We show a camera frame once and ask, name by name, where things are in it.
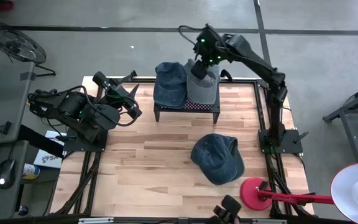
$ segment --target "concrete floor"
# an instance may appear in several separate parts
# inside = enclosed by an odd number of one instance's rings
[[[257,2],[265,29],[358,30],[358,0]],[[208,22],[222,29],[259,28],[253,0],[17,0],[16,3],[13,11],[0,13],[0,21],[32,26],[150,28],[175,28],[182,24],[201,27]],[[160,62],[185,62],[193,57],[191,45],[174,32],[25,33],[45,49],[48,59],[44,65],[58,72],[56,77],[38,78],[32,91],[64,90],[98,70],[106,75],[127,75],[136,70],[140,76],[154,76],[154,67]],[[244,37],[257,54],[268,56],[262,51],[259,34]],[[266,39],[272,65],[287,74],[295,125],[300,132],[310,132],[302,140],[309,188],[327,195],[335,173],[355,162],[342,124],[339,121],[325,124],[321,118],[358,91],[358,35],[267,35]],[[1,63],[10,63],[2,53]],[[234,77],[256,77],[241,64],[222,63],[221,67]],[[29,112],[25,113],[24,123],[40,133],[48,129]],[[44,212],[53,184],[33,189],[37,200],[28,202],[33,208],[31,215]],[[344,219],[334,206],[314,205],[314,210],[324,218]]]

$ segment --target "wooden tabletop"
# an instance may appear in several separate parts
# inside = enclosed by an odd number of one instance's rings
[[[96,96],[97,86],[92,77],[84,77],[83,85],[88,94]],[[130,91],[135,84],[123,86]],[[142,116],[129,127],[117,127],[109,132],[99,167],[92,216],[210,217],[215,205],[220,205],[227,194],[241,202],[239,187],[247,178],[267,180],[265,157],[259,151],[257,131],[260,127],[252,85],[220,85],[221,114],[215,125],[212,114],[196,113],[161,112],[160,122],[155,122],[153,89],[153,83],[141,83],[135,98]],[[130,120],[124,115],[120,122]],[[283,111],[283,123],[287,129],[293,127],[288,110]],[[191,161],[190,152],[196,141],[209,133],[238,138],[246,167],[242,177],[215,186]],[[76,152],[63,161],[51,212],[61,208],[76,189],[83,156],[84,152]],[[288,188],[294,194],[308,193],[299,158],[283,154],[282,160]],[[311,204],[306,210],[313,213]],[[269,216],[269,210],[257,212],[243,205],[239,216],[263,218]]]

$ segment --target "white lamp shade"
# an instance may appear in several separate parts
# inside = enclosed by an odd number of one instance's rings
[[[336,174],[331,183],[331,196],[339,211],[358,223],[358,164],[345,167]]]

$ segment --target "baseball cap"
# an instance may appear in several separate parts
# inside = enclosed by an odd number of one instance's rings
[[[215,185],[236,180],[245,171],[238,140],[234,137],[207,134],[195,144],[190,157]]]
[[[163,62],[155,68],[157,74],[153,98],[159,106],[181,109],[186,104],[186,72],[178,62]]]
[[[216,100],[216,90],[221,80],[219,66],[208,67],[206,76],[200,80],[191,72],[194,64],[195,61],[189,59],[184,66],[187,73],[187,98],[193,103],[213,105]]]

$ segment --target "fan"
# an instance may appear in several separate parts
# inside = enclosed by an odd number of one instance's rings
[[[0,51],[4,52],[9,59],[14,58],[21,62],[34,62],[36,67],[50,71],[51,73],[38,75],[56,75],[56,72],[40,66],[47,59],[43,48],[27,35],[11,26],[0,22]]]

